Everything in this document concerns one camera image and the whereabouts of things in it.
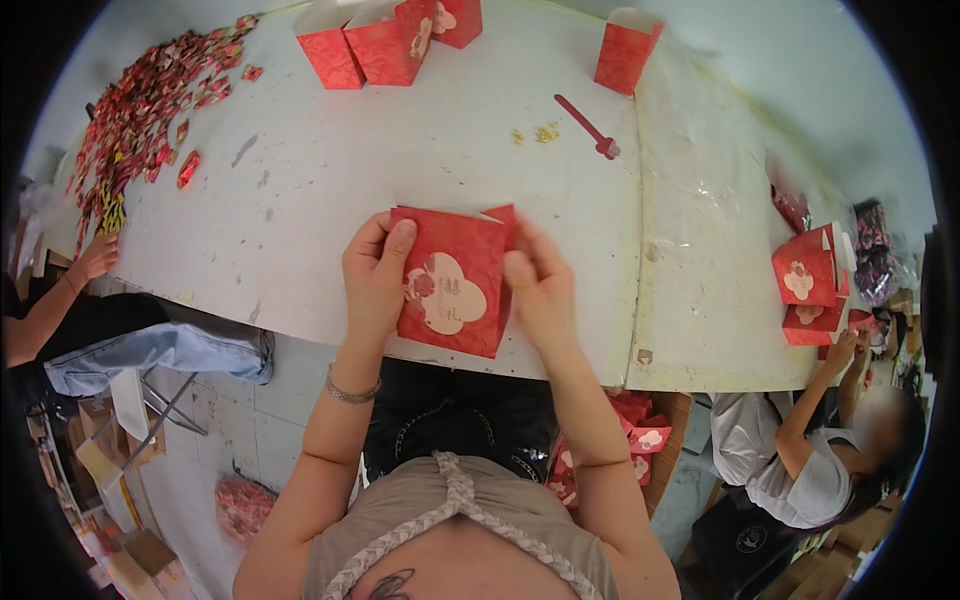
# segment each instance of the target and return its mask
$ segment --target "black pants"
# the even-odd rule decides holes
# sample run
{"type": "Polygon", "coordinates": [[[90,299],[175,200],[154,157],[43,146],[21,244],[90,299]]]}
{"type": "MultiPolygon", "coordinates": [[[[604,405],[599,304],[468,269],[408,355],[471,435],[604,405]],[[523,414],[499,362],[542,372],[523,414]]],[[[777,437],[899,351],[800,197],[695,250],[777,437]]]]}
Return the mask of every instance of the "black pants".
{"type": "Polygon", "coordinates": [[[433,450],[482,456],[544,483],[557,435],[550,384],[394,358],[380,368],[364,442],[373,481],[433,450]]]}

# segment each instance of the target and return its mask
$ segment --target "pile of candies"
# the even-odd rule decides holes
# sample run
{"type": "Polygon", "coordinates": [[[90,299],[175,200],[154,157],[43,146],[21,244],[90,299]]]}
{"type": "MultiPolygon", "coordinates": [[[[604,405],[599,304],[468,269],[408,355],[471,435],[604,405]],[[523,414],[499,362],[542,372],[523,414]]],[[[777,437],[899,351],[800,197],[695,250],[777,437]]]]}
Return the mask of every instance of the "pile of candies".
{"type": "Polygon", "coordinates": [[[276,494],[258,483],[237,476],[218,481],[214,499],[220,530],[242,548],[248,549],[274,509],[276,494]]]}
{"type": "MultiPolygon", "coordinates": [[[[229,96],[231,87],[227,76],[219,79],[217,76],[240,64],[243,37],[256,24],[257,17],[249,14],[230,27],[204,36],[186,32],[147,50],[137,62],[124,69],[120,81],[107,87],[86,128],[83,146],[77,154],[75,175],[67,183],[67,191],[73,188],[77,194],[81,211],[76,256],[80,255],[92,216],[97,218],[98,235],[119,231],[124,225],[123,190],[128,181],[142,173],[146,181],[153,183],[160,167],[172,165],[177,159],[177,151],[167,139],[174,116],[229,96]],[[196,91],[187,91],[187,87],[210,68],[212,74],[198,83],[196,91]],[[93,182],[87,185],[91,171],[93,182]]],[[[255,77],[244,79],[255,81],[255,77]]],[[[177,130],[178,146],[186,132],[184,123],[177,130]]],[[[189,163],[184,163],[188,166],[186,177],[181,169],[178,187],[189,181],[200,161],[196,151],[190,158],[189,163]]]]}

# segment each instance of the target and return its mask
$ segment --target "person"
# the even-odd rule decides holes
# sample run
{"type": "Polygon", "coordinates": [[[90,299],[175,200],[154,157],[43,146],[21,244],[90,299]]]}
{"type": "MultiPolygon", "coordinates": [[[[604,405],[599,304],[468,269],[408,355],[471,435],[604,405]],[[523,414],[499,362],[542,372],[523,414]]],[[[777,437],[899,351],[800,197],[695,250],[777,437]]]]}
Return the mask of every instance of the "person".
{"type": "Polygon", "coordinates": [[[920,403],[893,386],[859,401],[866,331],[843,331],[795,405],[791,395],[721,394],[710,411],[713,463],[731,486],[784,524],[809,533],[847,523],[890,492],[903,492],[924,448],[920,403]],[[837,391],[842,428],[811,417],[847,364],[837,391]]]}
{"type": "Polygon", "coordinates": [[[91,279],[117,263],[118,247],[116,233],[97,236],[34,301],[21,301],[4,273],[4,346],[21,401],[29,406],[60,403],[64,396],[95,396],[123,370],[154,365],[226,371],[253,384],[270,381],[272,342],[255,327],[147,294],[99,298],[83,293],[91,279]]]}
{"type": "Polygon", "coordinates": [[[347,335],[233,597],[680,598],[630,448],[577,342],[573,277],[553,243],[518,217],[518,250],[504,258],[549,377],[541,387],[426,377],[426,366],[384,360],[416,233],[411,220],[390,230],[384,212],[345,250],[347,335]],[[552,412],[573,457],[576,521],[543,485],[552,412]],[[374,480],[349,504],[361,453],[374,480]]]}

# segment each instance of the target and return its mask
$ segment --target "floor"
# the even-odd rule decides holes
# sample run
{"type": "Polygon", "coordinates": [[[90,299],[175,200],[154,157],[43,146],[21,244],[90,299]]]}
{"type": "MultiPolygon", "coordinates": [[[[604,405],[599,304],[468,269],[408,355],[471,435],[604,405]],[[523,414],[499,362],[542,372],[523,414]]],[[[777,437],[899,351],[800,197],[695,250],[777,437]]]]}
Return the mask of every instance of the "floor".
{"type": "MultiPolygon", "coordinates": [[[[164,425],[167,451],[139,470],[143,489],[167,544],[193,581],[198,599],[227,600],[243,553],[220,535],[214,518],[217,480],[234,468],[275,492],[286,485],[300,452],[310,410],[324,384],[336,347],[276,336],[270,384],[243,384],[224,373],[198,375],[178,406],[208,429],[198,436],[164,425]]],[[[183,373],[156,369],[151,383],[170,397],[183,373]]],[[[695,407],[684,444],[699,450],[708,433],[706,410],[695,407]]],[[[653,519],[667,553],[676,561],[690,525],[703,511],[714,479],[682,455],[653,519]]]]}

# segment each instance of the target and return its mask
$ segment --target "red plastic bag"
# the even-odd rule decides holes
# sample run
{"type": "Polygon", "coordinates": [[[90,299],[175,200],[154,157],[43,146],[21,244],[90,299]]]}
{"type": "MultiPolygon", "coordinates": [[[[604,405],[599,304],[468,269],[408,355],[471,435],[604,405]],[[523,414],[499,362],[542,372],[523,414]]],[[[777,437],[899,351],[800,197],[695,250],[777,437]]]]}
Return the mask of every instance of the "red plastic bag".
{"type": "Polygon", "coordinates": [[[243,477],[229,476],[214,489],[217,525],[229,539],[249,549],[274,508],[276,494],[243,477]]]}

